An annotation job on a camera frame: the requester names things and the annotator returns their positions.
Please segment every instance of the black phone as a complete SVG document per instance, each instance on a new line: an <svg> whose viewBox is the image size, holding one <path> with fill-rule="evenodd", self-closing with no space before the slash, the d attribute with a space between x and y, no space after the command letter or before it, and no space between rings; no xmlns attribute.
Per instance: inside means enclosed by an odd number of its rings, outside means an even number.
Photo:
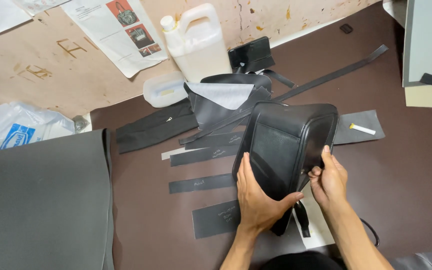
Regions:
<svg viewBox="0 0 432 270"><path fill-rule="evenodd" d="M244 45L228 50L227 54L233 69L240 67L241 63L246 64L267 58L271 56L269 38L267 36L263 36L261 38L255 39Z"/></svg>

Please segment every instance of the black leather bag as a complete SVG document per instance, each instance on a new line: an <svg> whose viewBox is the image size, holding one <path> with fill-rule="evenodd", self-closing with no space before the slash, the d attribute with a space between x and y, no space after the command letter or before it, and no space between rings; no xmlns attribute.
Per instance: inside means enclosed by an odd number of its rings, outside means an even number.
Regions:
<svg viewBox="0 0 432 270"><path fill-rule="evenodd" d="M132 25L138 20L138 17L136 17L136 14L132 10L124 9L124 7L119 2L116 2L116 8L117 10L119 10L119 14L117 15L117 20L122 25L124 26Z"/></svg>
<svg viewBox="0 0 432 270"><path fill-rule="evenodd" d="M249 152L256 181L267 196L279 201L301 191L308 183L308 172L316 165L323 166L321 152L325 145L332 148L338 120L338 110L331 104L258 102L234 162L234 179L244 152ZM292 208L273 225L273 233L284 234L291 212Z"/></svg>

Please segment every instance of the person's right hand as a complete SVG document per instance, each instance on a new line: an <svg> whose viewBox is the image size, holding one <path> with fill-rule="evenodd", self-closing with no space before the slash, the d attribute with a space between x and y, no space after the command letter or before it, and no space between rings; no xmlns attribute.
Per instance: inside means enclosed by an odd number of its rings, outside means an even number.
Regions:
<svg viewBox="0 0 432 270"><path fill-rule="evenodd" d="M348 172L331 155L329 146L325 145L321 153L324 169L314 167L309 173L311 190L315 200L323 211L328 212L347 203L346 182Z"/></svg>

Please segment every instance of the glue bottle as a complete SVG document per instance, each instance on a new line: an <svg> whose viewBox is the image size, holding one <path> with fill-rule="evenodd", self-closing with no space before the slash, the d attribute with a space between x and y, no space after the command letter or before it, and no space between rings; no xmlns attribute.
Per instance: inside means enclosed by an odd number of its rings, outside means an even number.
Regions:
<svg viewBox="0 0 432 270"><path fill-rule="evenodd" d="M189 9L179 21L161 19L167 49L188 82L232 73L216 9L205 3Z"/></svg>

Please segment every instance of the adhesive container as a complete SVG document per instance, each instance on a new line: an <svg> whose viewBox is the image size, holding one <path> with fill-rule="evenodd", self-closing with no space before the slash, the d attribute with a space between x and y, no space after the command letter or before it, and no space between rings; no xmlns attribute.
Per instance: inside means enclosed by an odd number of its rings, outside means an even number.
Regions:
<svg viewBox="0 0 432 270"><path fill-rule="evenodd" d="M142 96L155 108L170 106L188 97L184 90L184 76L174 71L151 78L142 85Z"/></svg>
<svg viewBox="0 0 432 270"><path fill-rule="evenodd" d="M184 12L179 21L165 16L161 26L167 49L188 82L232 73L216 9L205 3Z"/></svg>

